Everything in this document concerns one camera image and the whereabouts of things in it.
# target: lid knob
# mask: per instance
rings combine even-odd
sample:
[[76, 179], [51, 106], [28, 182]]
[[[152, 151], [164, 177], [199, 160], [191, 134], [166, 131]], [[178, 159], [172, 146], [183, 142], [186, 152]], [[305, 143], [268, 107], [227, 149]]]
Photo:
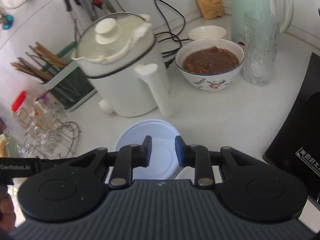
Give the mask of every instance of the lid knob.
[[107, 45], [115, 42], [120, 37], [120, 29], [113, 18], [101, 20], [95, 26], [95, 40], [98, 44]]

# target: human hand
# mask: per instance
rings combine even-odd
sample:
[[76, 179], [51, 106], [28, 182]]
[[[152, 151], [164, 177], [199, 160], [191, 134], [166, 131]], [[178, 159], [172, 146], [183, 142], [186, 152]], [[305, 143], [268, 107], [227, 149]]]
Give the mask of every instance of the human hand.
[[6, 233], [9, 233], [14, 229], [14, 223], [16, 221], [16, 214], [14, 212], [14, 206], [9, 194], [0, 202], [0, 228]]

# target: drinking glass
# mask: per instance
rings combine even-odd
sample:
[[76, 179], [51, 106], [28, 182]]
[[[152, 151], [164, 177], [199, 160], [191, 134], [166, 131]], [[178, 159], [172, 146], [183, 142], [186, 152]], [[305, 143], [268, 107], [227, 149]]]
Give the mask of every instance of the drinking glass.
[[244, 14], [245, 80], [255, 86], [267, 85], [274, 76], [280, 22], [270, 13], [249, 11]]

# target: red lid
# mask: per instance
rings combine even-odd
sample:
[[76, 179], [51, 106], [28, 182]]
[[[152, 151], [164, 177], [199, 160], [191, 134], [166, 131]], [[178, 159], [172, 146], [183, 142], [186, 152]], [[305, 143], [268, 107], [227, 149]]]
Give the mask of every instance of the red lid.
[[22, 103], [24, 102], [24, 100], [26, 99], [26, 94], [27, 92], [25, 90], [22, 90], [19, 95], [17, 96], [17, 98], [13, 101], [12, 105], [11, 105], [11, 110], [12, 112], [17, 112], [17, 110], [20, 108], [20, 106], [22, 105]]

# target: metal screw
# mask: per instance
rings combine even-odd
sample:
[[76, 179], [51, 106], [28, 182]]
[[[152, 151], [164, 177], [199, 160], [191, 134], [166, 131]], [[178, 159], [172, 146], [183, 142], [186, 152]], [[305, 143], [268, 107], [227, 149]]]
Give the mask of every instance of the metal screw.
[[213, 184], [213, 180], [209, 178], [201, 178], [198, 180], [198, 184], [203, 187], [210, 186]]
[[126, 184], [127, 183], [127, 181], [124, 179], [124, 178], [114, 178], [114, 179], [112, 179], [111, 181], [110, 181], [110, 184], [112, 185], [112, 186], [122, 186], [122, 185], [124, 185], [124, 184]]

